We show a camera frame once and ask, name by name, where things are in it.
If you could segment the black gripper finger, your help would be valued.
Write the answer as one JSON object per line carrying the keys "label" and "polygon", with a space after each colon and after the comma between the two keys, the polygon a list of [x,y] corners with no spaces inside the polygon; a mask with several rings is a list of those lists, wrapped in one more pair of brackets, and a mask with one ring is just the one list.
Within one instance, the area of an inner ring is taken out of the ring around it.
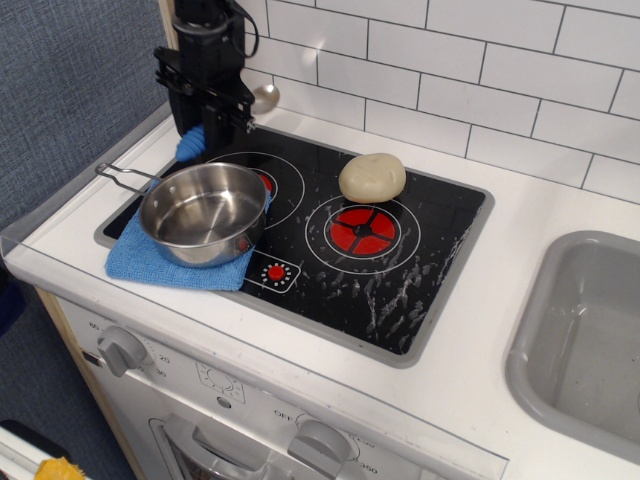
{"label": "black gripper finger", "polygon": [[200,94],[196,90],[190,93],[169,90],[169,103],[177,131],[181,137],[194,127],[203,124]]}
{"label": "black gripper finger", "polygon": [[216,153],[230,145],[235,132],[248,128],[248,107],[231,105],[214,107],[207,105],[201,109],[205,136],[205,151]]}

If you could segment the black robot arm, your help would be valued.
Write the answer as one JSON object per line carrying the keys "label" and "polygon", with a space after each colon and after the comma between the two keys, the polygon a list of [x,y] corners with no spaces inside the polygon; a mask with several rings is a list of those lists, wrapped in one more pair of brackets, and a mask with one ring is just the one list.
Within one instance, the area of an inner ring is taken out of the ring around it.
{"label": "black robot arm", "polygon": [[177,1],[172,26],[178,48],[158,47],[156,81],[168,90],[181,137],[176,160],[186,162],[232,144],[254,128],[255,97],[241,79],[245,23],[253,18],[235,1]]}

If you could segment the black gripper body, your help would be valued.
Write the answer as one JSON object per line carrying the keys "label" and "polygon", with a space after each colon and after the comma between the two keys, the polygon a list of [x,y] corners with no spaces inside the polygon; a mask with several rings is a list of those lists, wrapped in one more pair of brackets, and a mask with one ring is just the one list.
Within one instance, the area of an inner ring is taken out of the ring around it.
{"label": "black gripper body", "polygon": [[223,19],[217,24],[173,20],[179,49],[158,47],[157,82],[169,90],[200,94],[202,108],[243,105],[248,107],[248,126],[254,122],[254,96],[240,78],[245,60],[245,21]]}

